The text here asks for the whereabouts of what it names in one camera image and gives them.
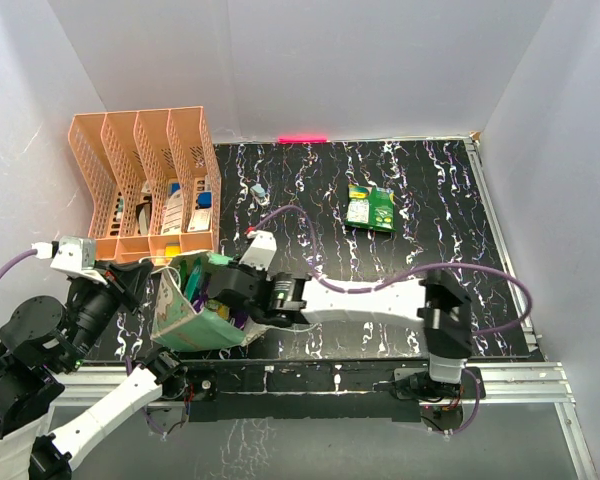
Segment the green illustrated paper bag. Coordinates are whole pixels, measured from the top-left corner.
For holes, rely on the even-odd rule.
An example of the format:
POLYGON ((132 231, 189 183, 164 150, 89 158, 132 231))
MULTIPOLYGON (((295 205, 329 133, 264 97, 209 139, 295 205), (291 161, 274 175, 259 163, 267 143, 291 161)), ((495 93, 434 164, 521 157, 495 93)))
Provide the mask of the green illustrated paper bag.
POLYGON ((158 271, 152 341, 177 352, 197 353, 246 347, 276 329, 208 298, 208 276, 229 261, 229 257, 209 250, 194 250, 174 257, 158 271), (191 304, 183 290, 197 259, 202 263, 204 280, 199 298, 191 304))

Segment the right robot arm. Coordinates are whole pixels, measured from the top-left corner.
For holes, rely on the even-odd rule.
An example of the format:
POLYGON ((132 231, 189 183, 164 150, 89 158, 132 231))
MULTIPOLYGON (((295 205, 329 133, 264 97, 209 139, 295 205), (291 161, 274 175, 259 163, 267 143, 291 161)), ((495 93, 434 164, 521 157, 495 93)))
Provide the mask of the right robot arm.
POLYGON ((269 275, 235 261, 209 278, 207 294, 268 327, 327 322, 375 322, 424 337, 427 368, 397 381, 398 394, 414 400, 456 398, 472 354, 471 297, 442 269, 388 286, 316 280, 307 274, 269 275))

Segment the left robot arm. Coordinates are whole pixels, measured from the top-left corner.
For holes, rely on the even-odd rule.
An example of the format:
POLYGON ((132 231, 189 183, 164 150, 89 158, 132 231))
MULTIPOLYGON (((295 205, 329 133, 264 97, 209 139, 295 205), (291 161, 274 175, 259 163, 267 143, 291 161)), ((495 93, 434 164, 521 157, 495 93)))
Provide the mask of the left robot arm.
POLYGON ((186 387, 186 368, 165 347, 139 361, 110 393, 51 432, 44 425, 120 308, 139 310, 153 266, 99 261, 100 282, 71 275, 67 300, 23 302, 0 329, 0 479, 69 479, 87 455, 134 413, 186 387))

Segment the green Fox's candy bag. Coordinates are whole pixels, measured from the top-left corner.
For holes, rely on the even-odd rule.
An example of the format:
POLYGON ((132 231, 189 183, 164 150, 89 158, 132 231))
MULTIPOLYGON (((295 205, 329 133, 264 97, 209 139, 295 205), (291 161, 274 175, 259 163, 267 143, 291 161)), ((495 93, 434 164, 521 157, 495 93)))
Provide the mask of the green Fox's candy bag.
POLYGON ((345 224, 377 232, 394 232, 394 193, 378 186, 348 186, 345 224))

